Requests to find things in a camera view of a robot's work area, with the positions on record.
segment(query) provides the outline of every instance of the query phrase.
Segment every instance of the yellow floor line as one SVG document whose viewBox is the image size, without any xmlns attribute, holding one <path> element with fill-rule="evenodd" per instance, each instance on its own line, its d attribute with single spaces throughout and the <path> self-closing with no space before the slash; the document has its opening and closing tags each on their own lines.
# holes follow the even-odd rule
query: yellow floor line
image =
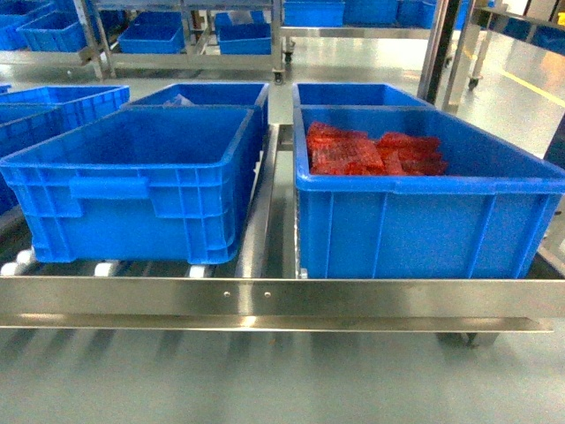
<svg viewBox="0 0 565 424">
<path fill-rule="evenodd" d="M 504 71 L 503 69 L 497 69 L 496 71 L 498 71 L 501 75 L 505 76 L 506 78 L 509 78 L 509 79 L 513 80 L 514 82 L 517 82 L 521 86 L 530 89 L 534 93 L 544 96 L 550 102 L 553 102 L 555 104 L 559 104 L 562 108 L 565 108 L 565 100 L 560 99 L 556 95 L 549 94 L 547 91 L 542 90 L 541 88 L 536 87 L 533 84 L 530 84 L 528 81 L 524 81 L 523 79 L 518 78 L 513 73 Z"/>
</svg>

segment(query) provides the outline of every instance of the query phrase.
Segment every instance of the metal pole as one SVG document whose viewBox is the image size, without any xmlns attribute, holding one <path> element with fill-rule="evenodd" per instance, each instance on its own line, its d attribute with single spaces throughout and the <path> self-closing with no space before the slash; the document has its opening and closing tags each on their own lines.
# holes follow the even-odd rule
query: metal pole
<svg viewBox="0 0 565 424">
<path fill-rule="evenodd" d="M 116 77 L 116 69 L 112 63 L 112 53 L 109 48 L 108 36 L 106 35 L 106 30 L 102 24 L 102 18 L 100 17 L 100 11 L 96 4 L 94 5 L 94 18 L 96 20 L 96 25 L 98 26 L 98 32 L 100 33 L 102 47 L 104 48 L 104 54 L 106 55 L 106 60 L 108 61 L 109 74 L 112 78 Z"/>
<path fill-rule="evenodd" d="M 427 44 L 418 97 L 434 104 L 441 81 L 441 71 L 449 52 L 451 35 L 461 0 L 439 0 L 435 6 L 433 27 Z"/>
<path fill-rule="evenodd" d="M 478 36 L 481 27 L 473 22 L 472 13 L 479 0 L 470 0 L 467 20 L 463 25 L 463 31 L 457 44 L 457 52 L 453 59 L 453 66 L 449 74 L 448 89 L 443 98 L 442 109 L 449 113 L 456 113 L 461 102 L 461 96 L 469 78 L 471 62 L 475 48 L 477 48 Z"/>
<path fill-rule="evenodd" d="M 85 33 L 85 38 L 87 39 L 87 46 L 90 48 L 91 55 L 96 62 L 94 65 L 94 73 L 98 80 L 103 80 L 102 58 L 100 57 L 98 42 L 94 36 L 92 21 L 90 20 L 90 16 L 88 16 L 87 2 L 85 0 L 73 0 L 73 2 L 74 7 L 77 10 L 77 15 L 79 16 L 79 22 L 82 25 L 82 30 Z"/>
</svg>

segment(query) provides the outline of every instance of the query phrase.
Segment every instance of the red netting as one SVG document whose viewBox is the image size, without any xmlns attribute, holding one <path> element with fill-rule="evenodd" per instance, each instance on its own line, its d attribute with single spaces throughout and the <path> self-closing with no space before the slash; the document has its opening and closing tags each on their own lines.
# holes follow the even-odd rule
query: red netting
<svg viewBox="0 0 565 424">
<path fill-rule="evenodd" d="M 443 175 L 448 167 L 436 151 L 435 137 L 387 132 L 370 140 L 367 132 L 346 131 L 314 122 L 306 139 L 312 174 L 318 175 Z"/>
</svg>

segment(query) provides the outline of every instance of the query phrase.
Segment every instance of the metal cart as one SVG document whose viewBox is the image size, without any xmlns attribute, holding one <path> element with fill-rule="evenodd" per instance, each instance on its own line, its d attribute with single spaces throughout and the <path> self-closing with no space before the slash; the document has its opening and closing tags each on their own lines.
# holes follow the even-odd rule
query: metal cart
<svg viewBox="0 0 565 424">
<path fill-rule="evenodd" d="M 456 12 L 457 0 L 439 1 L 418 89 L 429 102 Z M 0 278 L 0 327 L 461 333 L 468 345 L 488 345 L 501 332 L 551 331 L 548 319 L 565 317 L 565 266 L 543 245 L 524 280 L 309 279 L 299 265 L 296 195 L 295 275 L 270 276 L 275 164 L 279 152 L 292 150 L 291 127 L 271 125 L 240 253 L 227 267 L 177 264 L 173 272 L 171 264 L 106 261 L 37 273 L 21 212 L 4 214 L 0 260 L 9 263 Z"/>
</svg>

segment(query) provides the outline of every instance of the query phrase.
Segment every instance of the empty blue crate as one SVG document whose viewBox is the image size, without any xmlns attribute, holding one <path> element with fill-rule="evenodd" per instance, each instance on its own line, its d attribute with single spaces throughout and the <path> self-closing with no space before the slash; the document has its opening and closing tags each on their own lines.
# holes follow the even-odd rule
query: empty blue crate
<svg viewBox="0 0 565 424">
<path fill-rule="evenodd" d="M 104 117 L 129 100 L 128 86 L 47 86 L 0 95 L 0 103 L 60 106 L 67 130 Z"/>
<path fill-rule="evenodd" d="M 180 11 L 144 11 L 132 23 L 133 25 L 181 27 L 183 20 Z"/>
<path fill-rule="evenodd" d="M 218 44 L 223 55 L 270 55 L 271 26 L 269 24 L 223 26 L 218 34 Z"/>
<path fill-rule="evenodd" d="M 259 150 L 252 110 L 121 110 L 0 161 L 39 261 L 237 253 Z"/>
<path fill-rule="evenodd" d="M 345 2 L 304 0 L 284 3 L 284 25 L 289 27 L 343 27 Z"/>
<path fill-rule="evenodd" d="M 295 107 L 303 105 L 427 106 L 431 105 L 389 84 L 299 83 L 292 86 Z"/>
<path fill-rule="evenodd" d="M 50 106 L 0 104 L 0 157 L 49 139 L 63 131 L 61 110 Z M 0 178 L 0 214 L 18 204 Z"/>
<path fill-rule="evenodd" d="M 55 7 L 52 2 L 7 1 L 0 3 L 0 15 L 19 15 L 32 20 L 54 11 Z"/>
<path fill-rule="evenodd" d="M 18 28 L 32 51 L 77 52 L 87 45 L 75 14 L 53 11 Z"/>
<path fill-rule="evenodd" d="M 117 40 L 130 54 L 176 54 L 185 47 L 181 26 L 132 25 Z"/>
<path fill-rule="evenodd" d="M 191 82 L 173 84 L 127 106 L 241 106 L 255 108 L 267 130 L 268 84 L 262 82 Z"/>
<path fill-rule="evenodd" d="M 345 0 L 345 25 L 391 25 L 396 21 L 398 0 Z"/>
<path fill-rule="evenodd" d="M 55 9 L 53 3 L 5 2 L 0 4 L 0 50 L 18 50 L 26 40 L 17 29 Z"/>
</svg>

